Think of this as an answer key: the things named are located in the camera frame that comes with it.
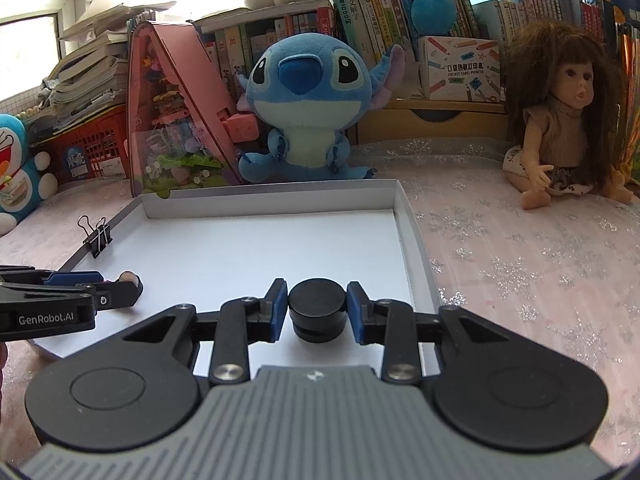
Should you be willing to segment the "blue penguin plush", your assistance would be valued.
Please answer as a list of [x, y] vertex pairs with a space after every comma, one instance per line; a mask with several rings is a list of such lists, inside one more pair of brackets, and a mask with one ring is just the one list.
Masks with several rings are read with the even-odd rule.
[[414, 0], [411, 19], [420, 37], [447, 36], [457, 21], [456, 4], [454, 0]]

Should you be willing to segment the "grey cardboard box lid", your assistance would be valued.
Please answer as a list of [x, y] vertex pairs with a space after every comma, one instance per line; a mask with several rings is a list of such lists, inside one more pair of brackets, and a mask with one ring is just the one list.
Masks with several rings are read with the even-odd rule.
[[175, 304], [217, 310], [262, 296], [276, 278], [358, 282], [373, 299], [434, 312], [430, 258], [401, 184], [367, 179], [244, 185], [145, 194], [111, 218], [111, 243], [79, 249], [70, 270], [106, 278], [131, 271], [143, 292], [130, 311], [103, 311], [88, 332], [39, 338], [34, 348], [64, 358]]

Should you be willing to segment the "wooden drawer shelf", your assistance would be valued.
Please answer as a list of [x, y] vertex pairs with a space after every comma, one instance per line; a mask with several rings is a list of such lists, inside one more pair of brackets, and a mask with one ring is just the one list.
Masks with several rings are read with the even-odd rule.
[[501, 104], [391, 99], [347, 130], [352, 144], [426, 138], [508, 138]]

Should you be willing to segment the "brown haired baby doll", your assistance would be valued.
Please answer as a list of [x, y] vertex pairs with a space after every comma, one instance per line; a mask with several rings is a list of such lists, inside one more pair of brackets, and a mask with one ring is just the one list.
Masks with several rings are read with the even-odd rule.
[[598, 193], [629, 204], [620, 164], [620, 77], [593, 36], [561, 22], [536, 22], [506, 57], [506, 114], [513, 146], [502, 171], [525, 210], [555, 197]]

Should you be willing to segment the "pink triangular toy house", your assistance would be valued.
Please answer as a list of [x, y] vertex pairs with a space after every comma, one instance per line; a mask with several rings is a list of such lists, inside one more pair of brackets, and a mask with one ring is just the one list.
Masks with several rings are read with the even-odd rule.
[[238, 185], [242, 133], [256, 120], [235, 102], [190, 24], [141, 23], [129, 43], [131, 193]]

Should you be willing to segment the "blue Stitch plush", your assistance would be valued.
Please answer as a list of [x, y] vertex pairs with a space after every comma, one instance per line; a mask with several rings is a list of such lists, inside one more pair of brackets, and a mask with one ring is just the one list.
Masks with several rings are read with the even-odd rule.
[[271, 127], [267, 151], [244, 153], [238, 166], [250, 183], [370, 179], [375, 170], [348, 164], [345, 130], [384, 107], [402, 81], [405, 50], [395, 44], [369, 68], [348, 44], [304, 32], [270, 46], [246, 76], [236, 108]]

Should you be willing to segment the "pink snowflake tablecloth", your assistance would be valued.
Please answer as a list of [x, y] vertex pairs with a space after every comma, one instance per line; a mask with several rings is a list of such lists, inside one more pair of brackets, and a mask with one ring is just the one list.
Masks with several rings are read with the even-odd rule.
[[[354, 161], [404, 189], [430, 258], [439, 305], [451, 304], [584, 363], [605, 382], [594, 450], [620, 465], [639, 454], [639, 208], [567, 195], [524, 210], [502, 172], [504, 145], [466, 139], [358, 146]], [[111, 220], [133, 202], [122, 181], [58, 193], [2, 237], [1, 260], [58, 270], [81, 248], [77, 220]], [[38, 442], [25, 389], [50, 360], [34, 344], [1, 351], [1, 456]]]

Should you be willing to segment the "stack of books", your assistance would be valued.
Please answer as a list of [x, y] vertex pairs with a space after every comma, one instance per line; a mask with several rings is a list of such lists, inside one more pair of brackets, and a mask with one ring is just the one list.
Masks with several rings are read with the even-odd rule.
[[103, 107], [122, 102], [127, 89], [129, 41], [137, 24], [153, 21], [172, 2], [119, 4], [84, 18], [64, 32], [79, 47], [65, 55], [43, 79], [37, 111], [27, 121], [44, 136], [60, 131]]

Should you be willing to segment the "white pencil printed box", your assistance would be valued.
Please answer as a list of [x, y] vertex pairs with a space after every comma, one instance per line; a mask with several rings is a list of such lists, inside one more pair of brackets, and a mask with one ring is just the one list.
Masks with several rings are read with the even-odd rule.
[[419, 41], [424, 96], [431, 101], [498, 103], [500, 47], [495, 40], [425, 36]]

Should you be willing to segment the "red plastic crate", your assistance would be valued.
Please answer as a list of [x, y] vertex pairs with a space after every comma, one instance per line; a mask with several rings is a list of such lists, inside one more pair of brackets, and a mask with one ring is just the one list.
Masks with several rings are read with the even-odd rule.
[[32, 144], [51, 157], [48, 170], [59, 184], [130, 176], [126, 105], [117, 105], [85, 122]]

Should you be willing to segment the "black binder clip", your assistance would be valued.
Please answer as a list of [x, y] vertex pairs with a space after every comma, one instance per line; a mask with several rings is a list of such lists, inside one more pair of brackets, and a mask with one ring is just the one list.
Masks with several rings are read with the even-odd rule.
[[92, 224], [89, 217], [83, 214], [78, 218], [77, 225], [85, 233], [84, 245], [89, 249], [93, 258], [98, 258], [113, 240], [111, 226], [106, 218], [101, 217], [96, 224]]

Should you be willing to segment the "row of upright books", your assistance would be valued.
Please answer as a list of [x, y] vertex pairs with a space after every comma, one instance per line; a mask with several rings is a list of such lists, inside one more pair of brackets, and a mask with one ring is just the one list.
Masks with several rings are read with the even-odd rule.
[[[276, 42], [304, 32], [343, 39], [373, 66], [395, 44], [409, 67], [405, 92], [424, 96], [420, 36], [413, 27], [414, 0], [309, 0], [200, 18], [195, 26], [212, 52], [229, 91], [239, 94], [237, 74], [248, 74]], [[454, 0], [457, 21], [449, 37], [495, 40], [500, 50], [530, 23], [555, 21], [585, 29], [597, 40], [632, 55], [639, 47], [639, 0]]]

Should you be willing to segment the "Doraemon plush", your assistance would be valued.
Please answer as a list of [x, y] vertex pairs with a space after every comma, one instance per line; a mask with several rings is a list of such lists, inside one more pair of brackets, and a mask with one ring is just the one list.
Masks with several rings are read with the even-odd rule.
[[23, 123], [1, 115], [1, 235], [11, 232], [37, 206], [58, 192], [58, 179], [48, 171], [46, 152], [29, 154]]

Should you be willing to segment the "black small round cap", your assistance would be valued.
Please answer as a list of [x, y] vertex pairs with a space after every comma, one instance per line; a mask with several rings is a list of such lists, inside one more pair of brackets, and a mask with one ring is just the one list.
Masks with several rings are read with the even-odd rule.
[[345, 324], [332, 325], [329, 328], [322, 328], [321, 330], [311, 330], [310, 328], [303, 328], [302, 326], [293, 325], [294, 333], [304, 341], [311, 342], [312, 344], [325, 344], [343, 333]]

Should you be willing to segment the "brown walnut shaped toy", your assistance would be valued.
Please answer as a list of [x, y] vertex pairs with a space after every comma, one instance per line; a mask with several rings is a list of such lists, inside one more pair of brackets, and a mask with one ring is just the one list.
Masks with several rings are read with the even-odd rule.
[[137, 274], [134, 274], [134, 272], [131, 271], [122, 272], [122, 274], [119, 275], [118, 280], [120, 282], [129, 282], [136, 285], [139, 284], [139, 277], [137, 276]]

